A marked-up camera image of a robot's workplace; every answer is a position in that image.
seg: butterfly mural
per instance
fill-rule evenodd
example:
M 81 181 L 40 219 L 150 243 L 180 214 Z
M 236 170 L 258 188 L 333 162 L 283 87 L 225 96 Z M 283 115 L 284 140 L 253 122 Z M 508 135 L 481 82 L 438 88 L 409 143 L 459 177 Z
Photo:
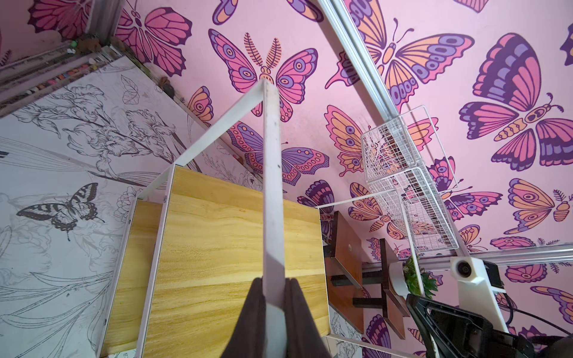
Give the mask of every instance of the butterfly mural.
M 563 315 L 565 322 L 573 324 L 573 294 L 557 288 L 543 286 L 533 286 L 530 289 L 533 292 L 553 297 L 559 303 L 559 312 Z
M 500 309 L 509 312 L 509 304 L 505 296 L 502 293 L 496 292 L 495 297 Z M 511 297 L 509 298 L 509 302 L 511 302 L 511 307 L 517 308 L 517 304 L 511 299 Z
M 115 36 L 134 52 L 142 64 L 150 62 L 167 73 L 181 76 L 185 58 L 177 45 L 184 45 L 191 36 L 191 21 L 170 7 L 159 7 L 147 14 L 142 22 L 137 1 L 131 11 L 121 11 Z
M 310 2 L 309 0 L 286 0 L 289 5 L 296 10 L 299 14 L 305 18 L 315 21 L 322 22 L 324 20 L 324 15 L 322 11 Z M 235 12 L 239 0 L 221 0 L 221 3 L 215 9 L 213 13 L 213 23 L 215 25 L 223 25 Z
M 262 137 L 243 122 L 227 130 L 231 143 L 243 153 L 245 161 L 257 174 L 262 174 Z M 282 181 L 292 186 L 301 174 L 313 175 L 320 168 L 328 167 L 328 156 L 305 147 L 287 148 L 282 151 Z
M 378 66 L 380 76 L 385 76 L 384 83 L 398 112 L 418 88 L 418 81 L 427 84 L 435 80 L 455 58 L 462 57 L 464 51 L 474 44 L 473 38 L 466 35 L 439 34 L 411 42 L 397 50 L 397 44 L 414 29 L 406 30 L 402 38 L 395 41 L 398 20 L 394 18 L 396 30 L 388 45 L 386 24 L 378 0 L 344 0 L 344 3 L 374 64 Z M 346 65 L 343 62 L 341 56 L 338 71 L 328 80 L 325 88 L 337 81 L 344 82 L 346 86 L 358 81 L 358 76 L 351 76 L 355 70 L 350 61 Z
M 213 23 L 215 25 L 223 25 L 234 14 L 238 3 L 239 0 L 221 0 L 221 3 L 213 12 Z
M 410 222 L 410 228 L 412 229 L 412 232 L 414 233 L 414 235 L 432 235 L 432 234 L 437 233 L 435 227 L 432 224 L 429 224 L 426 222 L 421 222 L 421 221 L 416 221 L 416 220 L 412 220 Z M 399 229 L 396 226 L 394 221 L 390 221 L 388 223 L 388 225 L 386 226 L 386 232 L 388 233 L 388 235 L 390 235 L 390 237 L 392 239 L 396 239 L 396 240 L 407 239 L 405 233 L 402 231 L 402 229 Z M 427 249 L 423 246 L 420 246 L 418 248 L 419 249 Z
M 66 232 L 68 241 L 70 241 L 69 232 L 77 226 L 79 220 L 97 218 L 97 207 L 91 202 L 96 195 L 97 183 L 91 183 L 82 186 L 67 202 L 31 205 L 23 208 L 16 215 L 38 221 L 50 220 L 53 227 Z
M 499 39 L 481 65 L 473 89 L 476 96 L 511 107 L 469 102 L 460 109 L 460 120 L 468 123 L 468 139 L 477 139 L 498 129 L 501 130 L 494 141 L 515 136 L 493 154 L 492 162 L 507 163 L 511 170 L 526 170 L 535 161 L 538 141 L 541 166 L 573 163 L 573 121 L 541 120 L 551 108 L 561 112 L 563 108 L 551 104 L 553 95 L 550 93 L 548 103 L 535 107 L 541 90 L 541 70 L 535 51 L 522 36 L 509 33 Z M 534 122 L 537 122 L 537 141 L 533 129 L 527 128 Z
M 466 248 L 471 253 L 487 251 L 485 247 L 478 245 L 481 242 L 481 238 L 477 242 L 475 242 L 479 235 L 480 235 L 479 225 L 471 224 L 460 229 L 460 236 L 464 241 Z
M 350 184 L 350 196 L 357 198 L 368 195 L 370 192 L 359 183 Z M 352 202 L 354 206 L 348 208 L 348 215 L 355 220 L 371 221 L 376 220 L 370 226 L 370 232 L 379 230 L 385 223 L 390 221 L 390 217 L 382 212 L 380 205 L 374 198 L 359 199 Z
M 311 184 L 305 192 L 306 196 L 299 196 L 296 200 L 299 204 L 315 207 L 317 205 L 330 204 L 335 202 L 334 193 L 326 180 L 318 180 Z M 334 226 L 333 206 L 323 207 L 320 210 L 320 228 L 322 229 L 323 240 L 330 244 L 332 241 L 332 230 Z
M 365 337 L 362 336 L 362 342 L 392 348 L 390 332 L 388 331 L 386 322 L 384 322 L 384 318 L 381 315 L 377 314 L 372 317 L 372 320 L 366 329 Z M 391 355 L 388 353 L 374 351 L 368 348 L 362 348 L 362 356 L 364 358 L 391 358 Z
M 211 94 L 209 89 L 205 86 L 201 86 L 187 103 L 187 108 L 189 108 L 194 115 L 205 123 L 207 127 L 211 127 L 209 121 L 213 119 L 213 106 L 211 105 Z
M 347 172 L 363 172 L 364 165 L 362 160 L 362 130 L 360 127 L 342 110 L 333 105 L 327 107 L 327 113 L 324 118 L 328 122 L 326 128 L 330 132 L 330 139 L 334 141 L 334 146 L 340 151 L 338 159 L 344 171 L 339 176 L 344 176 Z M 432 117 L 434 125 L 438 119 Z M 408 133 L 414 140 L 418 151 L 424 149 L 424 146 L 431 141 L 431 135 L 434 134 L 434 128 L 428 118 L 414 122 L 408 126 Z
M 513 218 L 519 222 L 517 227 L 504 232 L 505 235 L 522 233 L 536 227 L 549 216 L 555 208 L 555 202 L 543 190 L 523 179 L 514 178 L 509 182 L 509 204 L 519 209 L 513 213 Z M 554 198 L 561 201 L 553 212 L 553 219 L 561 222 L 567 218 L 570 211 L 569 201 L 573 194 L 565 196 L 560 190 L 553 190 Z
M 434 178 L 435 185 L 439 192 L 447 191 L 454 180 L 456 162 L 453 157 L 448 157 L 448 160 L 450 161 L 452 170 L 448 167 L 445 157 L 443 159 L 436 159 L 434 164 L 428 168 L 430 175 Z M 481 216 L 489 206 L 497 205 L 497 202 L 501 200 L 501 197 L 503 196 L 502 194 L 493 191 L 476 191 L 452 195 L 453 193 L 453 190 L 443 193 L 442 200 L 444 200 L 446 209 L 450 212 L 454 221 L 462 219 L 464 215 Z
M 62 40 L 75 40 L 84 34 L 91 10 L 92 0 L 34 0 L 28 25 L 36 33 L 54 30 Z
M 569 25 L 567 30 L 569 31 L 569 36 L 567 36 L 567 39 L 559 48 L 567 54 L 567 57 L 565 58 L 565 66 L 573 64 L 573 23 Z
M 544 239 L 537 239 L 539 246 L 550 246 L 558 243 L 559 240 L 551 240 L 546 242 Z M 500 250 L 511 250 L 523 247 L 534 247 L 536 243 L 525 237 L 502 237 L 490 241 L 492 246 Z M 538 282 L 546 278 L 547 265 L 555 273 L 559 273 L 560 266 L 573 266 L 569 262 L 550 262 L 550 263 L 535 263 L 532 265 L 523 266 L 508 266 L 505 270 L 505 276 L 512 282 Z
M 487 4 L 489 0 L 454 0 L 454 1 L 469 7 L 470 9 L 479 14 L 484 9 L 485 4 Z
M 261 68 L 261 74 L 257 79 L 257 73 L 246 56 L 231 41 L 217 31 L 210 29 L 209 38 L 217 55 L 225 62 L 229 69 L 231 84 L 238 92 L 247 93 L 257 80 L 268 80 L 277 85 L 280 95 L 281 121 L 287 122 L 292 117 L 292 104 L 301 104 L 304 101 L 306 80 L 315 72 L 319 58 L 315 49 L 303 50 L 287 59 L 278 69 L 276 81 L 271 77 L 271 72 L 281 60 L 281 44 L 277 38 L 270 46 L 265 62 L 255 47 L 249 33 L 245 33 L 245 49 L 249 57 Z M 262 115 L 262 102 L 252 110 L 257 117 Z

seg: wire rack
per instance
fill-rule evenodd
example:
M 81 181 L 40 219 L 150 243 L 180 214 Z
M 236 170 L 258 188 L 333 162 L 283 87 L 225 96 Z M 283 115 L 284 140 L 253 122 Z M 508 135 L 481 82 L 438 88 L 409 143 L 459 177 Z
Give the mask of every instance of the wire rack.
M 373 195 L 392 219 L 388 223 L 390 235 L 395 239 L 411 235 L 420 252 L 457 249 L 459 244 L 449 213 L 402 118 L 364 133 L 362 148 L 370 192 L 396 189 L 389 194 Z M 401 204 L 407 212 L 409 230 Z
M 400 117 L 362 134 L 366 182 L 402 171 L 422 162 Z

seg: brown wooden panel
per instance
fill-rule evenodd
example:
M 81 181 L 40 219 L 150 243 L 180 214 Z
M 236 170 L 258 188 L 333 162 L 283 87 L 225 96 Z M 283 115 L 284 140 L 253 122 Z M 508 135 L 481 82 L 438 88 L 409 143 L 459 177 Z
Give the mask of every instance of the brown wooden panel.
M 338 211 L 334 213 L 333 228 L 333 260 L 356 288 L 362 288 L 362 242 Z
M 101 357 L 137 345 L 161 208 L 161 204 L 137 202 Z
M 330 332 L 317 209 L 284 201 L 285 269 Z M 177 168 L 144 357 L 220 357 L 262 275 L 262 193 Z

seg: pink wall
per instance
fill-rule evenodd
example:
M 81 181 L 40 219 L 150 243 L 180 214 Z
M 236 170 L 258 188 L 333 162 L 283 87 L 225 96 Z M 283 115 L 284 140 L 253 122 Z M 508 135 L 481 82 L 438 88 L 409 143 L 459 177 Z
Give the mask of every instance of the pink wall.
M 0 66 L 51 50 L 84 33 L 92 0 L 3 1 Z

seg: pink butterfly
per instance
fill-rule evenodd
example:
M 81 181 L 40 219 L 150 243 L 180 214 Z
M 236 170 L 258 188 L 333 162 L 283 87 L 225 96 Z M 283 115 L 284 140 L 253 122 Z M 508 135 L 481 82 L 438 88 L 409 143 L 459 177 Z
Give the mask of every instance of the pink butterfly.
M 454 1 L 473 9 L 473 11 L 475 11 L 476 13 L 480 13 L 481 10 L 484 9 L 485 4 L 487 4 L 489 0 L 454 0 Z
M 533 286 L 531 290 L 553 297 L 559 303 L 559 312 L 563 315 L 565 322 L 573 324 L 573 294 L 557 288 L 543 286 Z
M 398 43 L 406 33 L 414 29 L 406 30 L 397 41 L 394 40 L 394 30 L 392 41 L 389 41 L 378 0 L 344 0 L 344 4 L 370 57 L 378 67 L 380 76 L 384 76 L 384 84 L 398 112 L 414 94 L 419 82 L 427 84 L 435 80 L 446 67 L 451 66 L 454 59 L 462 57 L 464 51 L 474 44 L 474 39 L 469 36 L 444 33 L 428 36 L 399 48 Z M 398 20 L 394 18 L 394 22 L 397 29 Z M 337 66 L 338 71 L 328 80 L 325 88 L 337 81 L 351 86 L 360 79 L 350 61 L 347 61 L 346 54 L 340 54 Z
M 132 10 L 121 11 L 115 36 L 134 51 L 142 64 L 151 62 L 170 77 L 181 76 L 186 69 L 185 58 L 175 46 L 184 45 L 191 36 L 191 21 L 170 7 L 159 7 L 147 14 L 142 23 L 141 15 L 135 10 L 137 1 L 135 7 L 127 3 Z
M 479 240 L 475 242 L 479 235 L 480 235 L 479 225 L 471 224 L 460 229 L 460 236 L 462 236 L 462 240 L 464 241 L 465 246 L 471 253 L 487 251 L 485 247 L 478 246 L 478 244 L 481 242 L 481 238 L 479 238 Z
M 344 176 L 346 172 L 364 171 L 362 163 L 362 130 L 358 125 L 341 109 L 329 105 L 324 118 L 328 121 L 326 128 L 330 132 L 330 139 L 334 141 L 334 146 L 340 150 L 338 159 L 344 167 L 344 171 L 339 176 Z M 438 123 L 438 119 L 432 117 L 432 122 Z M 418 151 L 431 141 L 434 128 L 428 118 L 414 122 L 408 126 L 408 133 L 412 137 Z
M 213 49 L 229 69 L 229 78 L 233 87 L 238 92 L 247 93 L 257 83 L 257 73 L 249 60 L 231 41 L 217 31 L 209 30 L 209 38 Z M 281 44 L 278 39 L 274 39 L 270 51 L 266 55 L 265 63 L 263 63 L 249 33 L 245 33 L 244 43 L 250 58 L 261 68 L 258 79 L 264 78 L 274 84 L 275 81 L 270 76 L 270 70 L 276 67 L 281 59 Z M 290 103 L 301 104 L 304 101 L 304 83 L 315 72 L 318 56 L 315 49 L 306 49 L 287 59 L 278 69 L 276 85 L 280 94 L 281 121 L 287 122 L 291 119 L 292 106 Z M 262 115 L 262 103 L 253 108 L 252 112 L 255 116 L 260 117 Z
M 456 171 L 456 163 L 454 158 L 449 157 L 450 165 L 452 170 Z M 434 182 L 439 192 L 443 192 L 449 189 L 452 181 L 454 180 L 454 173 L 450 171 L 446 158 L 436 159 L 434 164 L 428 168 L 430 175 L 434 178 Z M 490 205 L 497 205 L 497 202 L 501 200 L 502 194 L 493 191 L 476 191 L 468 192 L 464 194 L 453 195 L 453 190 L 450 190 L 442 194 L 442 200 L 446 208 L 452 215 L 452 219 L 460 220 L 465 215 L 479 215 L 484 213 Z
M 231 143 L 245 153 L 247 164 L 257 174 L 262 174 L 262 137 L 243 122 L 236 122 L 227 133 Z M 301 174 L 313 175 L 320 168 L 328 167 L 328 156 L 305 147 L 287 148 L 282 151 L 282 181 L 295 186 Z
M 359 183 L 350 184 L 350 196 L 356 198 L 370 194 L 370 192 Z M 355 220 L 370 221 L 376 220 L 370 226 L 370 232 L 376 231 L 390 221 L 390 217 L 382 212 L 380 205 L 374 198 L 359 199 L 352 202 L 354 206 L 348 208 L 348 215 Z
M 91 10 L 92 0 L 34 0 L 28 24 L 36 33 L 55 30 L 73 40 L 85 32 Z
M 468 139 L 476 139 L 502 128 L 494 141 L 515 136 L 493 156 L 492 162 L 503 162 L 511 170 L 530 168 L 535 161 L 537 144 L 533 129 L 537 122 L 539 164 L 557 166 L 573 163 L 573 121 L 544 119 L 551 108 L 563 108 L 549 103 L 536 107 L 541 89 L 541 69 L 531 45 L 518 34 L 502 36 L 489 51 L 473 85 L 473 94 L 495 100 L 514 108 L 489 102 L 470 102 L 460 109 L 460 120 L 468 123 Z

